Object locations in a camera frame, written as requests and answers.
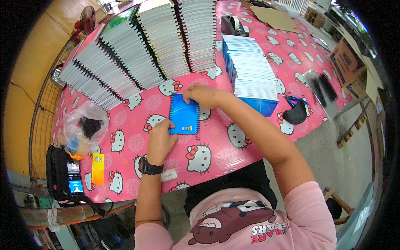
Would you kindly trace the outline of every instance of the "smartphone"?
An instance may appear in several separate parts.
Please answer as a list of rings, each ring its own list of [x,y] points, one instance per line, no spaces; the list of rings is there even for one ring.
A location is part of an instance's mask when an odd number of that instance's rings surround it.
[[[71,195],[84,195],[79,165],[73,161],[67,162],[67,169]]]

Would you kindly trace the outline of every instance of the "yellow wall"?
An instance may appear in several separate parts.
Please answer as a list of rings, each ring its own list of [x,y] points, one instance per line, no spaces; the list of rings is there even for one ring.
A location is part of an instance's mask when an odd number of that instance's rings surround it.
[[[37,101],[48,71],[71,36],[83,8],[100,6],[95,0],[55,0],[39,18],[23,45],[11,75],[11,82]],[[7,168],[29,175],[28,148],[35,104],[10,84],[4,107],[4,154]]]

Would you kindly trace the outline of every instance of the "table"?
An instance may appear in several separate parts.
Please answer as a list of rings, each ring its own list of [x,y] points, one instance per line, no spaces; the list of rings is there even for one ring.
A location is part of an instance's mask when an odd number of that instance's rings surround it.
[[[310,31],[300,25],[300,22],[295,20],[301,34],[274,30],[258,21],[252,12],[241,7],[240,2],[216,3],[217,21],[220,21],[222,15],[231,14],[237,15],[244,28],[249,30],[250,37],[256,39],[280,80],[279,103],[268,119],[292,141],[305,136],[327,120],[320,104],[314,101],[312,91],[302,82],[301,74],[311,68],[319,74],[325,73],[338,93],[339,108],[350,102],[350,96],[342,92],[331,64],[326,59],[328,51],[315,45],[309,35]],[[140,183],[138,161],[141,156],[146,155],[148,130],[158,121],[168,117],[170,95],[173,90],[182,93],[197,82],[232,91],[222,56],[220,26],[218,22],[216,67],[168,80],[159,87],[146,90],[109,111],[108,135],[93,150],[104,154],[104,186],[91,183],[91,156],[88,155],[81,161],[84,193],[93,202],[116,202],[138,197]],[[283,120],[282,113],[290,109],[285,94],[309,102],[308,117],[303,123],[294,126]],[[70,87],[60,94],[53,127],[54,142],[62,133],[62,114],[71,112],[87,100]],[[244,133],[222,110],[202,110],[200,120],[198,136],[179,135],[176,145],[165,159],[164,169],[174,169],[171,171],[178,177],[162,183],[163,193],[217,178],[263,157],[256,146],[246,140]],[[235,140],[234,135],[242,140]]]

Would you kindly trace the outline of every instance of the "hand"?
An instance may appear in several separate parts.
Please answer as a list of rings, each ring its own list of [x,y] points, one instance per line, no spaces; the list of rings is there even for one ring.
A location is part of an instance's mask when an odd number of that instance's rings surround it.
[[[175,128],[175,125],[168,119],[157,123],[151,130],[147,144],[147,162],[152,165],[161,166],[165,157],[170,153],[178,139],[178,134],[170,136],[168,127]]]
[[[219,108],[224,99],[232,95],[224,90],[202,86],[195,83],[194,86],[189,87],[187,91],[183,92],[183,99],[187,104],[190,103],[189,98],[199,103],[200,108],[212,109]]]

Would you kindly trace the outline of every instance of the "blue notebook cover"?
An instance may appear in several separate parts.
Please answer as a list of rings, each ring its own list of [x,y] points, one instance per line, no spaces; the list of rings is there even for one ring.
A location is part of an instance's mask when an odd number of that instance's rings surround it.
[[[186,104],[182,94],[173,94],[171,98],[170,120],[175,128],[169,129],[170,134],[197,134],[199,127],[200,108],[197,102],[190,99]]]

